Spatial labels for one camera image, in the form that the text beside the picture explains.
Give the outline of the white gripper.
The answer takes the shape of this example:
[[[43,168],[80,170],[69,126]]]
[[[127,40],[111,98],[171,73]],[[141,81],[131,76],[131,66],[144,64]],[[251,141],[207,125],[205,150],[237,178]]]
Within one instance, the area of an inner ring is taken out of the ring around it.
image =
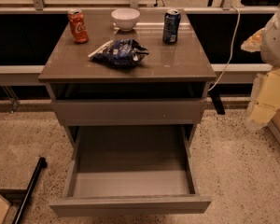
[[[259,52],[264,29],[261,28],[241,45],[241,50]],[[268,125],[280,109],[280,68],[267,74],[257,74],[254,79],[250,103],[246,110],[245,125],[250,130],[258,130]]]

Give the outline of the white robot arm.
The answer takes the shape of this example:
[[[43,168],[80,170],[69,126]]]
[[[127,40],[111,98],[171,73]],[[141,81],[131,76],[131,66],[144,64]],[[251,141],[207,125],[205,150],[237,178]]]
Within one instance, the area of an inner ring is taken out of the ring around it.
[[[258,130],[280,109],[280,8],[264,28],[241,45],[241,49],[259,51],[261,59],[273,67],[266,75],[257,74],[253,82],[245,124],[251,130]]]

